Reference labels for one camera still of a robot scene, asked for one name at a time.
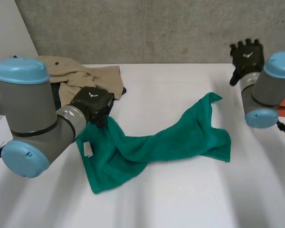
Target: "green towel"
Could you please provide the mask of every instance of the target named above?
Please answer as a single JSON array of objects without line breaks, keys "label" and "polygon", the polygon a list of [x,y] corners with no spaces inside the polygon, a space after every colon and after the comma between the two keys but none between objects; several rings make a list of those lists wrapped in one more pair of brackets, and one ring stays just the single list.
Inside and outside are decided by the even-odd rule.
[{"label": "green towel", "polygon": [[[149,162],[196,155],[229,162],[231,138],[227,131],[211,126],[211,103],[221,99],[215,93],[205,95],[175,125],[152,136],[125,136],[111,117],[105,128],[89,123],[76,142],[92,191],[100,193],[122,185]],[[93,150],[89,158],[84,156],[84,142],[90,142]]]}]

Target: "blue joint cap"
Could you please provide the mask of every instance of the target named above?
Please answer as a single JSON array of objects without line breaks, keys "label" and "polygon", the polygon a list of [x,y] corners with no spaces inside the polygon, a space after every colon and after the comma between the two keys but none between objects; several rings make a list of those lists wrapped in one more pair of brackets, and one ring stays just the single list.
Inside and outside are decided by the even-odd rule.
[{"label": "blue joint cap", "polygon": [[34,85],[47,82],[48,80],[47,67],[41,61],[22,58],[0,61],[0,81]]},{"label": "blue joint cap", "polygon": [[49,167],[48,158],[26,142],[9,141],[1,151],[6,166],[21,177],[37,177]]},{"label": "blue joint cap", "polygon": [[265,63],[264,70],[271,77],[285,79],[285,51],[273,54]]},{"label": "blue joint cap", "polygon": [[264,129],[275,125],[279,114],[271,109],[257,109],[245,115],[249,127]]}]

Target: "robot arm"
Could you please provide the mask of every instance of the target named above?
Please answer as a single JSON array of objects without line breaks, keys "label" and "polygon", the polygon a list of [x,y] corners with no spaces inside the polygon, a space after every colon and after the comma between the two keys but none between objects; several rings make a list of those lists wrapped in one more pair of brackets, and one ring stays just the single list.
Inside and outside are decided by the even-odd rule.
[{"label": "robot arm", "polygon": [[236,70],[230,80],[240,81],[245,120],[253,128],[268,128],[278,122],[277,109],[285,98],[285,52],[273,54],[264,64],[263,47],[255,40],[238,47],[230,55]]},{"label": "robot arm", "polygon": [[6,116],[13,135],[1,151],[4,163],[23,177],[40,175],[87,122],[99,127],[105,124],[113,99],[105,90],[84,87],[70,105],[56,111],[43,62],[19,58],[0,61],[0,114]]}]

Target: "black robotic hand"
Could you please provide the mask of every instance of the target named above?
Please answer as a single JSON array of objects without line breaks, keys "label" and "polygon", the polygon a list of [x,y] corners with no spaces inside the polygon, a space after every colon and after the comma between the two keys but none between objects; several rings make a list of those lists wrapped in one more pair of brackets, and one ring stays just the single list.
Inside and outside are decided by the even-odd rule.
[{"label": "black robotic hand", "polygon": [[94,87],[83,87],[73,98],[70,105],[78,108],[87,122],[91,121],[97,127],[107,125],[106,116],[109,115],[114,103],[114,94]]},{"label": "black robotic hand", "polygon": [[232,86],[235,86],[245,75],[252,72],[261,72],[264,68],[263,46],[257,39],[254,43],[250,39],[246,39],[245,45],[242,41],[237,44],[238,47],[235,44],[230,45],[232,63],[236,67],[230,80]]}]

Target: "white table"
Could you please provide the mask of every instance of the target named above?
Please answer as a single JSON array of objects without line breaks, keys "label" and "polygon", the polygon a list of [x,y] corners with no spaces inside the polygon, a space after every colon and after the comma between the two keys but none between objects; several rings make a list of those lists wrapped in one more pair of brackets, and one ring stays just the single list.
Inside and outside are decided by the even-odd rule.
[{"label": "white table", "polygon": [[[202,156],[154,163],[94,195],[75,144],[34,179],[0,160],[0,228],[285,228],[285,134],[246,126],[232,72],[229,64],[121,65],[127,93],[111,112],[127,135],[154,134],[216,92],[224,99],[212,121],[231,135],[231,163]],[[0,139],[11,139],[4,118]]]}]

